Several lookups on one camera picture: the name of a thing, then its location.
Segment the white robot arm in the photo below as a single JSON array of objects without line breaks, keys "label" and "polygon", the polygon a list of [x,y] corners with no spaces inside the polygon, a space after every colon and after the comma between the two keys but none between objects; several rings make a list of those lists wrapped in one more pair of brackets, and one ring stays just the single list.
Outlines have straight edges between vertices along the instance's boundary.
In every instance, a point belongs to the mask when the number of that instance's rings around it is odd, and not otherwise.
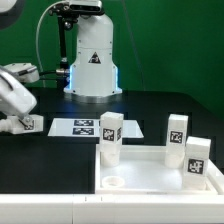
[{"label": "white robot arm", "polygon": [[[0,30],[18,20],[24,4],[25,0],[0,0]],[[24,83],[38,80],[37,67],[31,63],[0,65],[0,112],[6,115],[0,120],[0,131],[17,134],[35,129],[38,116],[30,112],[37,101]]]}]

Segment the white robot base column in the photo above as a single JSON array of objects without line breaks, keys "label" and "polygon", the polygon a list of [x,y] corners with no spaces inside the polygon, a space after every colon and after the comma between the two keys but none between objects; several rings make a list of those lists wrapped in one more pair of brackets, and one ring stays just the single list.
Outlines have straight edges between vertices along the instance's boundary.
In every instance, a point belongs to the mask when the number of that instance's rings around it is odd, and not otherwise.
[{"label": "white robot base column", "polygon": [[78,18],[76,59],[70,66],[68,99],[105,103],[117,98],[118,68],[112,59],[113,22],[107,15]]}]

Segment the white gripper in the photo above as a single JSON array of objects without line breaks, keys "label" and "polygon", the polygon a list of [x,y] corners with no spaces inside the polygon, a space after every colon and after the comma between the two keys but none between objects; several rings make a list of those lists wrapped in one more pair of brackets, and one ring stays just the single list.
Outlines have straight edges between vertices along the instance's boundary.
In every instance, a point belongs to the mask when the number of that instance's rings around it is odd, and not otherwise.
[{"label": "white gripper", "polygon": [[7,116],[18,116],[27,128],[33,127],[33,118],[28,115],[37,101],[9,71],[0,68],[0,112]]}]

